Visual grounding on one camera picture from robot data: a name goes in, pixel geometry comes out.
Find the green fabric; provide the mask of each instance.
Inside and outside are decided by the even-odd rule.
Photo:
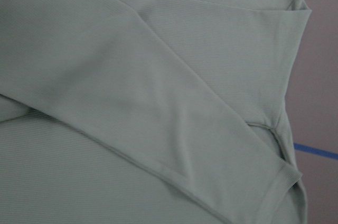
[[[310,14],[304,0],[1,0],[0,220],[305,224],[284,97]],[[84,166],[81,150],[116,161]]]

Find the blue line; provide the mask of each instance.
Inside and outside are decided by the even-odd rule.
[[[313,147],[309,147],[309,146],[305,146],[305,145],[297,144],[297,143],[294,143],[294,147],[295,147],[295,150],[308,152],[308,153],[311,153],[311,154],[317,154],[317,155],[320,155],[320,156],[324,156],[324,157],[328,157],[328,158],[338,160],[338,154],[333,153],[333,152],[328,152],[328,151],[325,151],[325,150],[321,150],[321,149],[318,149],[318,148],[313,148]]]

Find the blue tape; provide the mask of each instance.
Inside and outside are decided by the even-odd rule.
[[[297,143],[294,143],[294,147],[295,147],[295,150],[299,150],[299,151],[303,151],[303,152],[316,154],[316,155],[320,155],[320,156],[324,156],[324,157],[327,157],[327,158],[338,160],[338,154],[333,153],[333,152],[328,152],[328,151],[325,151],[325,150],[321,150],[321,149],[318,149],[318,148],[309,147],[309,146],[305,146],[305,145],[297,144]]]

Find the pinkish gray background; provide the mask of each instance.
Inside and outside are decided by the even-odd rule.
[[[308,20],[286,94],[295,143],[338,154],[338,0],[305,0]],[[308,224],[338,223],[338,160],[296,148]]]

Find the folded sleeve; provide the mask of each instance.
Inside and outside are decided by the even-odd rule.
[[[224,223],[270,223],[302,174],[130,6],[1,1],[1,95],[89,135]]]

